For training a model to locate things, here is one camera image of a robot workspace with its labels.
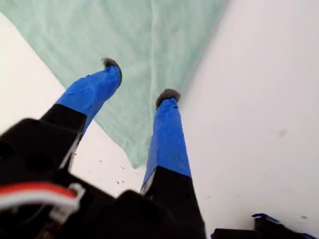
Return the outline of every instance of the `white surface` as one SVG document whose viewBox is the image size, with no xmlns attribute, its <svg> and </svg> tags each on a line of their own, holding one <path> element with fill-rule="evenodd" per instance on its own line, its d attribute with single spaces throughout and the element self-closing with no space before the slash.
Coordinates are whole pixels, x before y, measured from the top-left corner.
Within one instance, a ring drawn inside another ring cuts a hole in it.
<svg viewBox="0 0 319 239">
<path fill-rule="evenodd" d="M 264 212 L 319 236 L 318 8 L 317 0 L 229 4 L 181 104 L 208 232 L 251 229 L 250 216 Z M 63 88 L 3 17 L 0 31 L 3 131 L 40 117 Z M 139 189 L 144 169 L 133 170 L 96 123 L 77 154 L 72 171 L 94 185 L 113 195 Z"/>
<path fill-rule="evenodd" d="M 317 0 L 229 5 L 182 108 L 210 232 L 251 228 L 263 212 L 319 237 L 318 9 Z"/>
</svg>

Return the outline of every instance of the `blue tape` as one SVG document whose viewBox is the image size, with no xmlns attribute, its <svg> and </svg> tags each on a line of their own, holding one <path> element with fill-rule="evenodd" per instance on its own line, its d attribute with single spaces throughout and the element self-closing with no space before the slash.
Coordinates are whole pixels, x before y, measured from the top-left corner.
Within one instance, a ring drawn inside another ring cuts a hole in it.
<svg viewBox="0 0 319 239">
<path fill-rule="evenodd" d="M 143 185 L 157 166 L 191 177 L 181 118 L 175 99 L 164 100 L 156 111 Z"/>
<path fill-rule="evenodd" d="M 84 131 L 94 116 L 116 91 L 121 82 L 120 69 L 110 66 L 103 71 L 80 78 L 58 99 L 60 104 L 87 116 Z"/>
</svg>

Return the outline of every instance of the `cable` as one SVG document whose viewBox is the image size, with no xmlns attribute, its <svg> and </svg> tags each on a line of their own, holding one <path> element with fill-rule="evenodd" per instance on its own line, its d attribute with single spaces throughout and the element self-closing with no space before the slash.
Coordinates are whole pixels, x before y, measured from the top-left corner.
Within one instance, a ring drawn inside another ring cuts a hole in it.
<svg viewBox="0 0 319 239">
<path fill-rule="evenodd" d="M 29 182 L 0 186 L 0 211 L 29 204 L 51 204 L 70 211 L 79 208 L 76 194 L 52 183 Z"/>
</svg>

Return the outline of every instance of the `wrinkled fabric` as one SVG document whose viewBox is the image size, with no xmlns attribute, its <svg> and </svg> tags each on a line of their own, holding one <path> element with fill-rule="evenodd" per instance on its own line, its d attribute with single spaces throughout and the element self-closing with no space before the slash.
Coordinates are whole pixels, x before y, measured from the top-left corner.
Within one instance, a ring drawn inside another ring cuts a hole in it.
<svg viewBox="0 0 319 239">
<path fill-rule="evenodd" d="M 95 120 L 138 167 L 157 96 L 165 88 L 183 93 L 225 2 L 1 0 L 0 11 L 64 87 L 103 69 L 103 57 L 117 61 L 123 82 Z"/>
</svg>

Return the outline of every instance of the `white connector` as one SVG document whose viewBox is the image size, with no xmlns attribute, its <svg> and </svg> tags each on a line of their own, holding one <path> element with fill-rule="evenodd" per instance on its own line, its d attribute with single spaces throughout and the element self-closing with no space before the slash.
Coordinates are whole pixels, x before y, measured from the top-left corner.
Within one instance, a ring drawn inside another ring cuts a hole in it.
<svg viewBox="0 0 319 239">
<path fill-rule="evenodd" d="M 78 207 L 76 209 L 70 207 L 54 207 L 49 216 L 60 224 L 64 224 L 71 214 L 78 211 L 80 200 L 85 193 L 85 188 L 79 183 L 71 183 L 69 189 L 75 192 Z"/>
</svg>

